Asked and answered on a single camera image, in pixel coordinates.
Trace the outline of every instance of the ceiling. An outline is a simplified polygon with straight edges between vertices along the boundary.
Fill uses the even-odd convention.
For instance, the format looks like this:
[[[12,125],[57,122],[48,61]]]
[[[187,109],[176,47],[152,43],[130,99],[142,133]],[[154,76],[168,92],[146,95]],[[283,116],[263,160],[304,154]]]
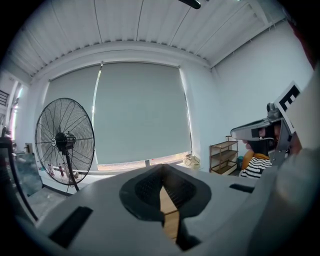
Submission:
[[[8,57],[31,77],[79,49],[114,41],[162,44],[213,67],[284,18],[270,0],[48,0],[26,21]]]

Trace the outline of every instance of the striped shirt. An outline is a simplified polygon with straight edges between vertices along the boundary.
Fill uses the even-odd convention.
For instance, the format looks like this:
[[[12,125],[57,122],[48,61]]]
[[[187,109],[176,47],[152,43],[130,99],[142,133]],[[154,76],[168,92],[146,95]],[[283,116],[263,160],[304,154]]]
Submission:
[[[256,157],[252,157],[247,168],[242,170],[239,176],[251,179],[259,179],[264,169],[271,166],[272,163],[268,159],[259,159]]]

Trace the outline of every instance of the shelving unit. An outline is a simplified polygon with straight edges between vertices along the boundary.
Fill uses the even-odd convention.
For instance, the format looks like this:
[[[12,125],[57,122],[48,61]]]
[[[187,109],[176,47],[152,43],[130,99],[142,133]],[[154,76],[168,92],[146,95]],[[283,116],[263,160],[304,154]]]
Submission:
[[[227,141],[210,146],[210,172],[229,175],[237,168],[237,162],[232,159],[238,158],[238,140],[226,137]]]

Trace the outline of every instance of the fan stand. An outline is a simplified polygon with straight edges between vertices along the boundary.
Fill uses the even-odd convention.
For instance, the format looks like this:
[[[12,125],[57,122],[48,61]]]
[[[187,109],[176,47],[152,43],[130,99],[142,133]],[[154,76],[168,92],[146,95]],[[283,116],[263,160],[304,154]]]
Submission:
[[[71,161],[70,161],[70,156],[69,156],[69,152],[68,150],[63,150],[62,154],[65,155],[66,158],[66,164],[68,165],[68,169],[69,169],[69,175],[71,177],[71,180],[73,182],[74,188],[76,191],[79,191],[79,187],[76,183],[75,177],[74,177],[74,171],[72,170],[72,165],[71,165]]]

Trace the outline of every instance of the fan guard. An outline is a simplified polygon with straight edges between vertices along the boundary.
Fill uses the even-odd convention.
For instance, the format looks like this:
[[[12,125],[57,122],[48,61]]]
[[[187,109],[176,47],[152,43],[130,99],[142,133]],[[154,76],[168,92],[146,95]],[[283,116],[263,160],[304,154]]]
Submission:
[[[94,130],[84,108],[70,98],[48,104],[36,123],[35,148],[42,167],[52,179],[64,185],[82,181],[95,153]],[[76,184],[70,177],[66,151]]]

